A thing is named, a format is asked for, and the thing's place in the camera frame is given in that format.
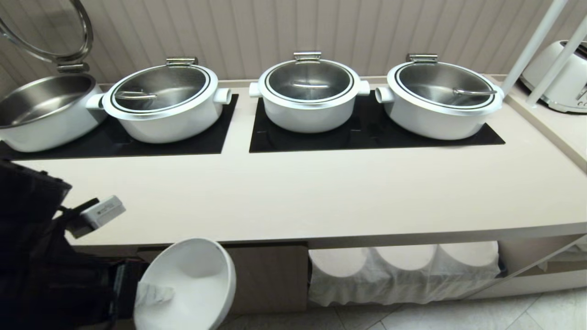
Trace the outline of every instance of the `pot handle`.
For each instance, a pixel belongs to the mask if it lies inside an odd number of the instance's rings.
[[[232,100],[232,90],[230,88],[219,88],[214,93],[214,103],[220,103],[222,105],[230,104]]]
[[[104,106],[102,105],[102,97],[105,93],[100,93],[93,95],[90,97],[89,100],[86,102],[86,109],[88,110],[104,110]]]
[[[493,87],[493,89],[495,89],[497,91],[497,95],[500,95],[501,96],[501,99],[502,100],[505,99],[504,90],[501,89],[501,87],[496,86],[496,85],[493,85],[492,87]]]
[[[359,82],[359,92],[357,95],[368,96],[369,94],[371,94],[371,86],[369,86],[369,82],[361,80]]]
[[[395,101],[393,92],[389,87],[377,87],[375,89],[375,98],[379,103],[391,103]]]
[[[261,91],[259,90],[259,83],[254,82],[249,85],[249,96],[250,97],[261,97]]]

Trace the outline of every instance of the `white bowl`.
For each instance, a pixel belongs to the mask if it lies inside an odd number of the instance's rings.
[[[499,258],[499,246],[496,241],[451,243],[438,246],[452,259],[470,267],[493,265]]]
[[[136,305],[134,323],[138,330],[215,329],[232,305],[236,281],[232,259],[218,243],[202,238],[175,243],[157,256],[141,279],[173,289],[173,296]]]
[[[310,250],[314,266],[333,277],[349,277],[358,273],[367,261],[367,248],[333,248]]]
[[[375,251],[386,263],[405,271],[426,269],[436,253],[436,245],[404,245],[376,247]]]

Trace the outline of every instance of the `beige countertop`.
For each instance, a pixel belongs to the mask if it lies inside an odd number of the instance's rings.
[[[505,145],[250,154],[256,99],[236,88],[221,154],[20,161],[117,195],[126,213],[74,245],[307,241],[425,244],[587,233],[587,176],[509,105]]]
[[[505,75],[492,75],[498,84]],[[569,115],[549,109],[542,102],[526,104],[527,92],[514,85],[506,101],[587,173],[587,115]]]

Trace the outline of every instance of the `open pot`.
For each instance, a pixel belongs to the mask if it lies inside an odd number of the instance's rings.
[[[434,54],[408,54],[407,60],[389,71],[389,87],[375,90],[401,127],[433,139],[464,139],[501,109],[504,92],[479,73],[438,62]]]
[[[28,83],[0,100],[0,139],[14,150],[35,152],[58,147],[98,126],[106,114],[85,108],[101,92],[96,80],[84,73],[83,63],[92,47],[90,19],[79,0],[70,0],[79,16],[84,41],[68,54],[46,52],[30,45],[0,19],[0,32],[34,57],[57,64],[62,75]]]
[[[86,106],[104,109],[138,141],[169,143],[212,126],[231,99],[231,90],[218,88],[216,74],[196,58],[168,58],[165,65],[122,79]]]
[[[249,95],[263,97],[267,117],[298,133],[320,133],[349,120],[355,97],[369,95],[367,81],[351,68],[321,59],[320,52],[297,52],[294,60],[265,71]]]

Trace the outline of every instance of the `metal rim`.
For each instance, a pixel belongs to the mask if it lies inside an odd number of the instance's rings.
[[[268,89],[268,90],[269,90],[269,91],[270,91],[270,92],[271,92],[273,95],[275,95],[275,96],[277,96],[277,97],[280,97],[281,99],[284,99],[284,100],[288,100],[288,101],[292,101],[292,102],[298,102],[298,103],[322,103],[322,102],[328,102],[328,101],[330,101],[330,100],[337,99],[337,98],[339,98],[339,97],[341,97],[341,96],[343,96],[343,95],[347,94],[347,93],[350,91],[350,89],[353,87],[353,84],[354,84],[354,82],[355,82],[355,80],[353,79],[353,75],[352,75],[352,74],[351,74],[351,73],[350,73],[350,72],[349,72],[347,69],[345,69],[344,67],[342,67],[342,66],[340,66],[340,65],[336,65],[336,66],[337,66],[337,67],[339,67],[341,70],[343,70],[343,71],[344,71],[344,72],[345,72],[345,73],[348,75],[348,77],[349,77],[349,84],[347,85],[347,87],[346,87],[346,88],[345,88],[345,89],[344,89],[342,92],[338,93],[337,95],[333,95],[333,96],[331,96],[331,97],[326,97],[326,98],[324,98],[324,99],[317,99],[317,100],[294,99],[294,98],[292,98],[292,97],[287,97],[287,96],[285,96],[285,95],[282,95],[282,94],[278,93],[276,90],[274,90],[274,89],[273,89],[273,87],[272,87],[272,86],[271,86],[271,84],[269,83],[269,79],[271,78],[271,75],[273,75],[273,73],[274,73],[276,70],[278,70],[279,68],[281,68],[281,67],[283,67],[283,66],[285,66],[285,65],[290,65],[290,64],[291,64],[291,62],[285,62],[285,63],[282,63],[282,64],[280,64],[280,65],[278,65],[278,66],[274,66],[274,67],[273,67],[273,69],[272,69],[272,70],[269,72],[269,74],[267,75],[267,78],[265,79],[265,87],[266,87],[266,88],[267,88],[267,89]],[[306,65],[305,63],[299,63],[299,62],[296,62],[296,64]]]
[[[103,107],[104,107],[104,110],[106,111],[106,113],[108,113],[109,115],[111,115],[117,119],[121,119],[121,120],[161,119],[161,118],[174,116],[179,113],[191,110],[194,107],[198,106],[200,103],[206,101],[210,96],[212,96],[216,92],[216,89],[218,87],[218,77],[216,76],[216,74],[212,70],[205,68],[203,66],[190,65],[193,68],[197,68],[197,69],[205,72],[207,74],[207,76],[210,78],[210,80],[209,80],[208,86],[206,88],[202,88],[201,93],[199,95],[191,98],[187,102],[184,102],[178,106],[170,107],[169,109],[167,109],[165,111],[149,112],[149,113],[144,113],[144,112],[143,113],[134,113],[134,112],[122,111],[122,110],[118,109],[117,107],[115,107],[114,104],[110,101],[114,95],[114,91],[117,90],[118,87],[120,87],[120,85],[122,85],[128,78],[130,78],[134,75],[138,75],[139,73],[142,73],[142,72],[145,72],[145,71],[148,71],[151,69],[155,69],[155,68],[160,68],[163,66],[165,66],[165,65],[154,66],[152,68],[147,68],[145,70],[135,72],[132,75],[130,75],[130,76],[118,81],[116,84],[114,84],[114,86],[112,86],[108,90],[108,92],[106,92],[104,94],[104,96],[102,97],[102,100],[103,100],[102,104],[103,104]]]
[[[9,129],[9,128],[13,128],[13,127],[24,126],[24,125],[27,125],[27,124],[30,124],[30,123],[37,122],[38,120],[42,120],[43,118],[47,118],[49,116],[53,116],[56,113],[65,111],[66,109],[69,109],[74,104],[76,104],[77,102],[79,102],[79,100],[81,100],[84,97],[86,97],[96,87],[96,80],[94,79],[94,77],[88,75],[87,73],[64,73],[64,74],[61,74],[59,76],[49,76],[49,77],[41,78],[41,79],[35,80],[33,82],[30,82],[30,83],[28,83],[28,84],[26,84],[24,86],[21,86],[21,87],[15,89],[15,90],[13,90],[10,94],[8,94],[5,97],[3,97],[0,100],[0,103],[4,102],[4,100],[7,99],[8,97],[10,97],[10,96],[12,96],[12,95],[14,95],[14,94],[16,94],[16,93],[18,93],[18,92],[20,92],[20,91],[28,88],[28,87],[30,87],[33,84],[36,84],[36,83],[39,83],[39,82],[43,82],[43,81],[46,81],[46,80],[51,80],[51,79],[54,79],[54,78],[61,78],[61,77],[64,77],[64,76],[83,76],[83,77],[86,77],[86,78],[88,78],[90,80],[90,87],[88,87],[88,89],[84,92],[84,94],[83,95],[80,95],[75,101],[72,101],[72,102],[70,102],[70,103],[62,106],[62,107],[58,108],[55,111],[49,112],[46,115],[43,115],[41,117],[34,118],[32,120],[28,120],[27,122],[18,123],[18,124],[14,124],[14,125],[0,126],[0,129]]]
[[[58,65],[67,63],[79,63],[90,52],[92,48],[92,42],[94,40],[94,33],[92,30],[92,23],[90,21],[90,17],[88,16],[86,9],[83,7],[80,0],[70,0],[70,2],[75,8],[83,28],[83,44],[76,52],[59,54],[47,52],[45,50],[37,48],[28,43],[27,41],[23,40],[16,33],[12,32],[12,30],[8,27],[8,25],[6,25],[2,18],[0,18],[0,32],[2,32],[2,34],[6,38],[8,38],[8,40],[13,42],[16,46],[22,48],[24,51],[40,60],[44,60],[46,62],[53,62]]]
[[[324,102],[299,102],[298,100],[288,100],[284,99],[278,95],[273,94],[266,86],[266,82],[268,79],[269,74],[276,68],[288,64],[294,63],[296,60],[289,60],[286,62],[279,63],[277,65],[272,66],[271,68],[267,69],[259,78],[259,92],[261,96],[269,101],[275,103],[276,105],[291,108],[291,109],[298,109],[298,110],[318,110],[318,109],[327,109],[330,107],[339,106],[345,102],[350,101],[351,99],[357,96],[359,92],[359,82],[360,78],[359,75],[348,66],[335,62],[332,60],[321,59],[322,62],[331,63],[337,66],[340,66],[342,69],[346,70],[352,77],[351,84],[349,84],[350,89],[344,94],[336,99],[327,100]]]
[[[422,97],[422,96],[414,93],[411,89],[409,89],[406,85],[404,85],[404,83],[402,82],[402,80],[399,77],[399,75],[401,74],[402,71],[404,71],[406,68],[408,68],[408,67],[410,67],[412,65],[414,65],[414,63],[409,63],[408,65],[403,66],[401,69],[399,69],[396,72],[396,74],[395,74],[395,79],[396,79],[397,84],[400,85],[400,87],[402,87],[403,90],[405,90],[407,93],[410,93],[410,95],[412,95],[412,96],[414,96],[414,97],[416,97],[416,98],[418,98],[418,99],[420,99],[422,101],[425,101],[425,102],[428,102],[428,103],[431,103],[431,104],[434,104],[434,105],[437,105],[437,106],[448,107],[448,108],[451,108],[451,109],[477,110],[477,109],[480,109],[480,108],[485,107],[486,105],[490,104],[491,102],[493,102],[493,100],[495,98],[495,96],[491,95],[490,97],[487,98],[487,100],[485,102],[482,102],[482,103],[479,103],[479,104],[473,105],[473,106],[446,105],[444,103],[435,102],[435,101],[432,101],[430,99],[426,99],[425,97]],[[463,70],[463,68],[461,68],[461,67],[459,67],[457,65],[449,65],[448,63],[442,63],[442,62],[431,63],[430,65],[446,65],[446,66],[451,66],[452,68],[456,68],[458,70]],[[473,73],[470,70],[463,70],[463,71],[468,72],[468,73]],[[493,87],[491,86],[491,84],[488,81],[486,81],[485,79],[482,79],[481,77],[479,77],[479,74],[475,73],[475,76],[478,77],[480,80],[482,80],[490,89],[493,89]]]
[[[462,108],[458,108],[458,107],[450,107],[450,106],[439,105],[439,104],[429,102],[429,100],[427,100],[425,98],[419,97],[413,93],[408,92],[396,80],[396,73],[399,70],[401,70],[402,68],[414,64],[413,62],[406,62],[406,63],[402,63],[400,65],[393,67],[389,71],[389,73],[387,74],[387,84],[392,89],[393,93],[397,94],[402,99],[404,99],[414,105],[420,106],[422,108],[425,108],[425,109],[428,109],[428,110],[431,110],[434,112],[445,113],[447,115],[481,116],[481,115],[486,115],[486,114],[492,113],[501,107],[502,99],[503,99],[503,92],[501,91],[501,89],[496,87],[493,83],[491,83],[487,78],[479,75],[477,72],[474,72],[474,71],[469,70],[467,68],[464,68],[462,66],[458,66],[458,65],[454,65],[454,64],[450,64],[450,63],[444,63],[444,62],[441,62],[441,63],[444,65],[454,66],[454,67],[459,68],[461,70],[465,70],[469,73],[473,73],[473,74],[477,75],[485,83],[489,84],[489,86],[491,86],[492,89],[498,90],[498,93],[496,95],[494,95],[493,98],[491,99],[491,101],[488,102],[486,105],[481,106],[481,107],[477,107],[477,108],[463,108],[462,109]]]
[[[204,70],[201,70],[201,69],[200,69],[200,67],[198,67],[198,66],[196,66],[196,65],[190,65],[190,66],[185,66],[185,68],[189,68],[189,69],[192,69],[192,70],[198,70],[198,71],[200,71],[200,72],[201,72],[201,73],[204,75],[204,77],[206,78],[206,82],[204,83],[204,86],[203,86],[203,87],[202,87],[202,88],[201,88],[201,89],[200,89],[200,90],[199,90],[199,91],[198,91],[196,94],[192,95],[192,96],[191,96],[190,98],[188,98],[187,100],[184,100],[184,101],[182,101],[182,102],[180,102],[180,103],[178,103],[178,104],[175,104],[175,105],[171,105],[171,106],[167,106],[167,107],[162,107],[162,108],[159,108],[159,109],[153,109],[153,110],[134,110],[134,109],[129,109],[129,108],[126,108],[126,107],[123,107],[123,106],[121,106],[121,105],[120,105],[120,104],[119,104],[119,103],[116,101],[116,97],[115,97],[115,95],[116,95],[116,92],[118,92],[118,89],[119,89],[119,88],[120,88],[120,87],[121,87],[121,86],[122,86],[122,85],[123,85],[125,82],[127,82],[128,80],[132,79],[132,78],[133,78],[133,77],[135,77],[135,76],[138,76],[139,74],[142,74],[142,73],[145,73],[145,72],[148,72],[148,71],[151,71],[151,70],[156,70],[156,69],[160,69],[160,68],[166,68],[166,67],[167,67],[167,65],[160,65],[160,66],[155,66],[155,67],[153,67],[153,68],[148,68],[148,69],[145,69],[145,70],[141,70],[141,71],[139,71],[139,72],[135,72],[135,73],[133,73],[132,75],[130,75],[130,76],[128,76],[128,77],[126,77],[126,78],[122,79],[122,80],[121,80],[121,81],[120,81],[120,82],[117,84],[117,87],[116,87],[116,88],[114,88],[114,86],[112,87],[112,90],[113,90],[113,92],[112,92],[112,94],[110,95],[110,103],[111,103],[111,104],[112,104],[112,105],[113,105],[113,106],[114,106],[114,107],[115,107],[117,110],[119,110],[119,111],[124,111],[124,112],[127,112],[127,113],[132,113],[132,114],[135,114],[135,115],[141,115],[141,114],[149,115],[149,114],[152,114],[152,113],[158,113],[158,112],[168,111],[168,110],[171,110],[171,109],[177,108],[177,107],[179,107],[179,106],[182,106],[182,105],[184,105],[184,104],[186,104],[186,103],[188,103],[188,102],[191,102],[191,101],[193,101],[194,99],[198,98],[200,95],[202,95],[202,93],[204,93],[204,91],[205,91],[205,90],[206,90],[206,89],[209,87],[209,85],[210,85],[210,80],[211,80],[211,79],[210,79],[210,74],[208,74],[208,72],[206,72],[206,71],[204,71]]]

